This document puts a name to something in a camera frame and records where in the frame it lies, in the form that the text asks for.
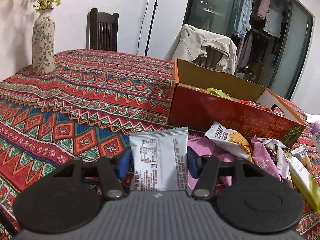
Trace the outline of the pumpkin crisp snack packet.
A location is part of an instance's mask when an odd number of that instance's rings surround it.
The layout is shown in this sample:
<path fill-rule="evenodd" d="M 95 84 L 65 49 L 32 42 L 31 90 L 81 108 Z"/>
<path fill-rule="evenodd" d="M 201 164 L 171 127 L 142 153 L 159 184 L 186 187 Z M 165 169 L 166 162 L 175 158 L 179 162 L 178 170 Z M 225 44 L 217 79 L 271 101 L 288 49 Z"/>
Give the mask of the pumpkin crisp snack packet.
<path fill-rule="evenodd" d="M 220 123 L 214 122 L 204 136 L 228 153 L 253 162 L 249 142 L 236 130 L 227 129 Z"/>

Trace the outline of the white grey snack packet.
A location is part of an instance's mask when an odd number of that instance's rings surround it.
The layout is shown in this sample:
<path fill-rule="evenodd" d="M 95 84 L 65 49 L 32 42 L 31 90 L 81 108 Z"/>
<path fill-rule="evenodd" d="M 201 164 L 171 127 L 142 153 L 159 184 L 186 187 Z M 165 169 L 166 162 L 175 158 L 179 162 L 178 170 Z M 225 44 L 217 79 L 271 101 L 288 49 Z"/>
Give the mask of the white grey snack packet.
<path fill-rule="evenodd" d="M 131 133 L 136 191 L 187 191 L 188 128 Z"/>

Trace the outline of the pink snack packet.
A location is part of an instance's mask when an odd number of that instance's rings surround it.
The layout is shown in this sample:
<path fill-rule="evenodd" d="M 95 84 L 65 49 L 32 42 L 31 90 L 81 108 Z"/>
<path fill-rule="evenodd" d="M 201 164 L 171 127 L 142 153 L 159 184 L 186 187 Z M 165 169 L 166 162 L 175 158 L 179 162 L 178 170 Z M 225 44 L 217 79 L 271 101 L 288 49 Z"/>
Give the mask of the pink snack packet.
<path fill-rule="evenodd" d="M 276 168 L 276 165 L 271 159 L 265 145 L 260 142 L 257 137 L 253 137 L 251 139 L 251 144 L 253 145 L 252 159 L 255 164 L 268 174 L 274 176 L 274 178 L 277 178 L 281 181 L 280 174 Z"/>
<path fill-rule="evenodd" d="M 218 157 L 219 161 L 230 163 L 232 163 L 235 159 L 234 155 L 219 148 L 207 137 L 196 137 L 189 135 L 188 146 L 190 146 L 199 156 L 213 155 L 215 157 Z M 219 177 L 219 180 L 225 187 L 229 187 L 232 184 L 232 177 Z M 188 171 L 188 194 L 190 196 L 197 181 L 198 179 L 193 178 Z"/>

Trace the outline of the red white snack bag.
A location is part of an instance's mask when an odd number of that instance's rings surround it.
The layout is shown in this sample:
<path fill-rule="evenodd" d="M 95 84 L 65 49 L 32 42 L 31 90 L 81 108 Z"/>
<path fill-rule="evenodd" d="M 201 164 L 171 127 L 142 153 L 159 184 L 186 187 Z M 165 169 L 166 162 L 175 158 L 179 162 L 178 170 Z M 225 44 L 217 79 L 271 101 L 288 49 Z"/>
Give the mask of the red white snack bag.
<path fill-rule="evenodd" d="M 270 108 L 263 107 L 261 104 L 256 103 L 256 102 L 246 101 L 246 100 L 239 100 L 239 102 L 243 103 L 245 105 L 249 105 L 249 106 L 255 107 L 255 108 L 263 110 L 263 111 L 272 112 Z"/>

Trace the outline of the green white snack packet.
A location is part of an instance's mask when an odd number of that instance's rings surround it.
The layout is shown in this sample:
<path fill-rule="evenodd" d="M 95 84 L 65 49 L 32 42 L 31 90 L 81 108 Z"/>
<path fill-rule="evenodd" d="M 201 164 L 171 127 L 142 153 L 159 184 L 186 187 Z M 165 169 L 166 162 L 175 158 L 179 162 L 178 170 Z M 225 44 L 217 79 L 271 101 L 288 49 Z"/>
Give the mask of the green white snack packet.
<path fill-rule="evenodd" d="M 289 156 L 288 160 L 292 182 L 308 204 L 319 213 L 319 185 L 298 158 Z"/>

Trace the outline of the orange cardboard box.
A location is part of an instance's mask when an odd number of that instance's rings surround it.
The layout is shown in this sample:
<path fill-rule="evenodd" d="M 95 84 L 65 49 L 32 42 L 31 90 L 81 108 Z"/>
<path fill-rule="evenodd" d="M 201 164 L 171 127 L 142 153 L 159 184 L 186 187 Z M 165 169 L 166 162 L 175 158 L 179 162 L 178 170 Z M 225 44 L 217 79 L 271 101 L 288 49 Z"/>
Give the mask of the orange cardboard box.
<path fill-rule="evenodd" d="M 270 89 L 235 75 L 176 59 L 175 83 L 167 122 L 206 132 L 214 122 L 242 136 L 273 138 L 292 147 L 306 128 L 288 104 Z M 252 101 L 272 112 L 240 103 Z"/>

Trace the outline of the white tissue paper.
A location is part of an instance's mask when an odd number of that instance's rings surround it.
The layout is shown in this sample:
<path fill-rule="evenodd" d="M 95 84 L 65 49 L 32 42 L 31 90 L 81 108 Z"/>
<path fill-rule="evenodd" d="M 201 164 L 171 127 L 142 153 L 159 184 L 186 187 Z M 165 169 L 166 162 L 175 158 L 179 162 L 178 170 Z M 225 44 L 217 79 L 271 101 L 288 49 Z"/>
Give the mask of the white tissue paper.
<path fill-rule="evenodd" d="M 303 113 L 306 117 L 306 122 L 309 124 L 314 124 L 316 122 L 320 122 L 320 115 L 319 114 L 308 114 L 306 112 Z"/>

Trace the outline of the beige jacket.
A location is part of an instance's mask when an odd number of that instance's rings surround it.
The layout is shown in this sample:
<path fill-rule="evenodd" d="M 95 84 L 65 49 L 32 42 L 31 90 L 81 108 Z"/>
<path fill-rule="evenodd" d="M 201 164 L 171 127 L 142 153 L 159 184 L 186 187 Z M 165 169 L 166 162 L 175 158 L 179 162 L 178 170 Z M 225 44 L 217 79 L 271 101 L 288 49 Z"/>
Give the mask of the beige jacket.
<path fill-rule="evenodd" d="M 222 54 L 214 67 L 215 70 L 232 75 L 235 73 L 237 47 L 231 38 L 188 24 L 182 25 L 164 59 L 165 61 L 183 59 L 193 62 L 199 57 L 207 57 L 208 49 Z"/>

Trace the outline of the dark framed glass door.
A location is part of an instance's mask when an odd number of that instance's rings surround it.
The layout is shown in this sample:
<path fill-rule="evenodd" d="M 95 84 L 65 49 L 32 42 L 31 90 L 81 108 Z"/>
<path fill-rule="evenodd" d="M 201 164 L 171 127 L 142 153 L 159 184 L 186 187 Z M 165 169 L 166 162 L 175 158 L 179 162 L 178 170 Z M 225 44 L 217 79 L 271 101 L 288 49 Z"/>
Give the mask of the dark framed glass door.
<path fill-rule="evenodd" d="M 188 0 L 184 22 L 230 37 L 236 75 L 292 99 L 313 28 L 297 0 Z"/>

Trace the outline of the light blue hanging shirt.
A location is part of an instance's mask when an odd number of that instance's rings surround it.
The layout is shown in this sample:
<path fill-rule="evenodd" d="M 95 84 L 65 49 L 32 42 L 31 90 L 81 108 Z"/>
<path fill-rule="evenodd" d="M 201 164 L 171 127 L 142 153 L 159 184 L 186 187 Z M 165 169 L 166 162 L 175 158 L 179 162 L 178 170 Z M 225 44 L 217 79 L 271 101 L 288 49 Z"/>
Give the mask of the light blue hanging shirt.
<path fill-rule="evenodd" d="M 242 0 L 242 5 L 236 14 L 233 32 L 239 38 L 245 37 L 247 32 L 251 30 L 250 18 L 252 7 L 253 0 Z"/>

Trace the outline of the dark wooden chair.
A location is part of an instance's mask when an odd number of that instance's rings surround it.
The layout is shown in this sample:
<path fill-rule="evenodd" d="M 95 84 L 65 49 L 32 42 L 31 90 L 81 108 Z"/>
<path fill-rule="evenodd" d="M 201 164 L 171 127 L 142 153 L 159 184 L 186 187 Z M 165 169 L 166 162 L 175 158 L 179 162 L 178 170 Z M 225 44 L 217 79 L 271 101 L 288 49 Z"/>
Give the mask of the dark wooden chair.
<path fill-rule="evenodd" d="M 89 48 L 117 51 L 119 14 L 92 8 L 89 14 Z"/>

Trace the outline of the white hanging garment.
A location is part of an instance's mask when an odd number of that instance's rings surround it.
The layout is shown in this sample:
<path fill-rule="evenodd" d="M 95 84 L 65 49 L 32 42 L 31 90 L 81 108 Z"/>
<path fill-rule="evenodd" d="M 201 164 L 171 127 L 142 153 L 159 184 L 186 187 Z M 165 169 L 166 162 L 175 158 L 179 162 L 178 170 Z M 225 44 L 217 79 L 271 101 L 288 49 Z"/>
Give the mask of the white hanging garment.
<path fill-rule="evenodd" d="M 283 21 L 283 11 L 285 6 L 277 1 L 271 0 L 268 13 L 266 15 L 263 30 L 271 36 L 280 38 L 281 23 Z"/>

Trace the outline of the white floral ceramic vase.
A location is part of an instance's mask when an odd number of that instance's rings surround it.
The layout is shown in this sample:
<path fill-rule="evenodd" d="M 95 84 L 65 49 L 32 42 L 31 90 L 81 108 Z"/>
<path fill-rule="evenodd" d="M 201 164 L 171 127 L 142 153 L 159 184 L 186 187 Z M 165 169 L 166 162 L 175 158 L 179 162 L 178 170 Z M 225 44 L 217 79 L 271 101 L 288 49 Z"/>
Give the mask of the white floral ceramic vase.
<path fill-rule="evenodd" d="M 37 75 L 49 74 L 55 69 L 53 9 L 41 9 L 33 26 L 32 65 Z"/>

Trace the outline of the pink hanging garment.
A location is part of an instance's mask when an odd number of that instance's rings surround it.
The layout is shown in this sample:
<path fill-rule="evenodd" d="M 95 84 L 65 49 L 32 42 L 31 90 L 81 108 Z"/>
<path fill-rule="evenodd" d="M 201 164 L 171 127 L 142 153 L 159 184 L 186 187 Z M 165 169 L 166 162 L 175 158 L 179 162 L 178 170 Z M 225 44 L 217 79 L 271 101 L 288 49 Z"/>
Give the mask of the pink hanging garment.
<path fill-rule="evenodd" d="M 257 9 L 257 20 L 262 21 L 266 18 L 270 7 L 270 0 L 261 0 L 260 5 Z"/>

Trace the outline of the studio light on stand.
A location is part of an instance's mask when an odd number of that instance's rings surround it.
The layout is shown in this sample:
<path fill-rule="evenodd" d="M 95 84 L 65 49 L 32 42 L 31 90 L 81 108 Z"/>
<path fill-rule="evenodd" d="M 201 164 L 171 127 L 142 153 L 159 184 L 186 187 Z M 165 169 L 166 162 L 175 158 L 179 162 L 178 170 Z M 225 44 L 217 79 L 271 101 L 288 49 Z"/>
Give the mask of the studio light on stand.
<path fill-rule="evenodd" d="M 152 28 L 153 28 L 153 23 L 154 23 L 157 7 L 158 7 L 158 0 L 155 0 L 154 5 L 153 5 L 153 11 L 152 11 L 152 15 L 151 15 L 151 20 L 150 20 L 150 26 L 149 26 L 148 38 L 147 38 L 147 42 L 146 42 L 146 48 L 145 48 L 144 56 L 148 55 L 148 51 L 150 49 L 149 45 L 150 45 L 151 33 L 152 33 Z"/>

